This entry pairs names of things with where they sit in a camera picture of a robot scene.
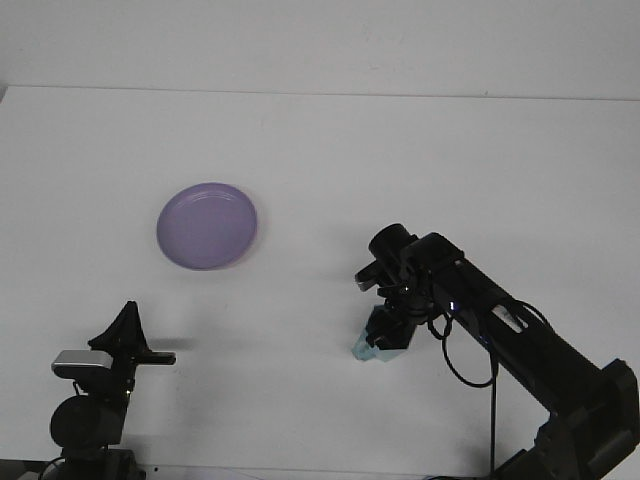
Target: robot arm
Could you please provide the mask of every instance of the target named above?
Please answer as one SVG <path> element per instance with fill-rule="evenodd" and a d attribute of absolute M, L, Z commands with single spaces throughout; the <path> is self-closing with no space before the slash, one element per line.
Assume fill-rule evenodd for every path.
<path fill-rule="evenodd" d="M 376 260 L 356 275 L 362 290 L 378 285 L 376 307 L 358 358 L 406 349 L 417 327 L 444 315 L 490 351 L 550 413 L 535 445 L 502 465 L 500 480 L 595 480 L 640 441 L 633 371 L 614 360 L 599 369 L 558 336 L 543 317 L 511 297 L 437 233 L 423 238 L 391 225 L 369 245 Z"/>

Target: white table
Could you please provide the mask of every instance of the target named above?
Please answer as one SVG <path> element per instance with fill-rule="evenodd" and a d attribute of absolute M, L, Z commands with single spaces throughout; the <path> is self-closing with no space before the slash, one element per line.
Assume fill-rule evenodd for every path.
<path fill-rule="evenodd" d="M 0 458 L 54 457 L 73 393 L 49 370 L 137 300 L 151 348 L 124 444 L 147 465 L 485 473 L 489 392 L 419 331 L 388 364 L 350 347 L 353 274 L 400 221 L 439 231 L 596 365 L 640 371 L 640 104 L 10 88 L 0 104 Z M 257 206 L 238 265 L 193 272 L 155 240 L 164 203 L 221 181 Z M 456 329 L 469 377 L 486 355 Z M 506 373 L 498 461 L 546 412 Z M 632 456 L 611 478 L 636 477 Z"/>

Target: purple plate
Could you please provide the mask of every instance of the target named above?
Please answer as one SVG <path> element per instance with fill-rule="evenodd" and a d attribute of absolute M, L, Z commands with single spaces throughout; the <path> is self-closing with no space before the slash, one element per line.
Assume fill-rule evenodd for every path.
<path fill-rule="evenodd" d="M 158 244 L 178 265 L 210 270 L 232 263 L 251 246 L 258 221 L 251 200 L 231 185 L 201 183 L 165 205 Z"/>

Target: light blue object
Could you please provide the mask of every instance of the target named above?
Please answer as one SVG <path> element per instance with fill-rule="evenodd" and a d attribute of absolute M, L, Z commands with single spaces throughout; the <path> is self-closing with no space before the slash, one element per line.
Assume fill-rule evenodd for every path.
<path fill-rule="evenodd" d="M 367 343 L 367 329 L 362 329 L 362 333 L 358 338 L 358 341 L 351 349 L 353 352 L 353 356 L 358 360 L 362 360 L 366 362 L 367 360 L 371 360 L 372 358 L 377 358 L 382 360 L 383 362 L 388 362 L 396 358 L 403 352 L 406 352 L 406 349 L 403 350 L 380 350 L 377 345 L 371 346 Z"/>

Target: black cable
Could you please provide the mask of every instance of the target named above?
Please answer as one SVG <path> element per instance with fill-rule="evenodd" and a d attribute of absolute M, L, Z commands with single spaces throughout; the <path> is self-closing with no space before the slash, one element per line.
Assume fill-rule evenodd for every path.
<path fill-rule="evenodd" d="M 496 413 L 498 410 L 498 369 L 500 364 L 493 349 L 489 350 L 491 359 L 491 448 L 489 453 L 489 480 L 493 480 L 496 470 Z"/>
<path fill-rule="evenodd" d="M 44 468 L 40 471 L 40 474 L 38 475 L 38 480 L 42 480 L 44 478 L 44 474 L 47 471 L 47 469 L 53 465 L 55 467 L 57 467 L 56 462 L 62 460 L 64 457 L 56 457 L 53 460 L 48 461 L 45 465 Z"/>
<path fill-rule="evenodd" d="M 471 380 L 467 380 L 464 378 L 458 370 L 453 366 L 451 359 L 449 358 L 449 352 L 447 350 L 447 338 L 451 334 L 453 317 L 451 317 L 447 312 L 443 312 L 443 316 L 446 320 L 446 325 L 443 333 L 438 332 L 433 326 L 433 321 L 428 322 L 429 331 L 442 343 L 442 353 L 444 355 L 445 362 L 447 362 L 447 366 L 453 372 L 458 380 L 460 380 L 465 385 L 472 388 L 486 388 L 491 386 L 491 444 L 489 448 L 489 479 L 492 480 L 495 475 L 495 465 L 496 465 L 496 414 L 497 414 L 497 380 L 498 380 L 498 370 L 500 364 L 498 363 L 498 359 L 493 350 L 493 346 L 489 345 L 489 359 L 491 362 L 491 378 L 483 383 L 472 382 Z M 430 480 L 455 480 L 453 477 L 433 477 Z"/>
<path fill-rule="evenodd" d="M 531 305 L 530 303 L 527 302 L 523 302 L 522 300 L 516 300 L 516 303 L 524 308 L 526 308 L 527 310 L 529 310 L 530 312 L 534 313 L 538 319 L 545 324 L 545 326 L 547 326 L 552 332 L 553 332 L 553 327 L 551 326 L 551 324 L 549 323 L 549 320 L 547 320 L 547 318 L 542 314 L 542 312 L 540 310 L 538 310 L 536 307 L 534 307 L 533 305 Z"/>

